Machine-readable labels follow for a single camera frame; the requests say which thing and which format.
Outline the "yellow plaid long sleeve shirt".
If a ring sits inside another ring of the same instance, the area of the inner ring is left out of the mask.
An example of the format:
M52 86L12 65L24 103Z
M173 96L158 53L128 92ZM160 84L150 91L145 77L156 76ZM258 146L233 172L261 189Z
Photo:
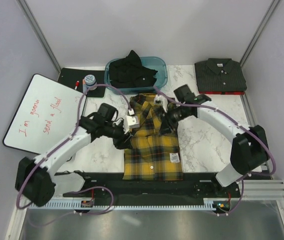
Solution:
M183 179L178 133L160 133L164 110L155 95L140 93L130 98L139 119L131 130L131 149L124 151L125 181L180 181Z

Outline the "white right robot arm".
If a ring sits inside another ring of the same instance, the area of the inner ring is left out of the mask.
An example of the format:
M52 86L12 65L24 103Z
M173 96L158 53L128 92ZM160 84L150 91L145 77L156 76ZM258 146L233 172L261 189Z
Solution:
M220 110L210 97L195 95L186 84L174 90L174 94L176 99L157 91L154 98L154 103L164 110L162 132L175 131L180 121L195 117L216 129L232 145L230 163L216 174L210 185L213 195L222 197L229 185L242 180L270 159L266 133L260 125L241 125Z

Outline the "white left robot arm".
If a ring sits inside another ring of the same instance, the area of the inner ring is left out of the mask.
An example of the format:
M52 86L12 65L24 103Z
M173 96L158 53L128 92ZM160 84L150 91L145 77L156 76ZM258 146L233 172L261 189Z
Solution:
M81 197L91 193L91 183L77 172L58 174L58 170L79 150L99 137L113 139L117 149L130 147L130 129L139 125L134 110L129 109L123 119L114 120L117 109L103 103L98 111L82 116L74 131L50 150L33 159L24 157L18 164L15 189L18 191L16 206L21 209L20 198L26 197L38 207L53 197L76 192Z

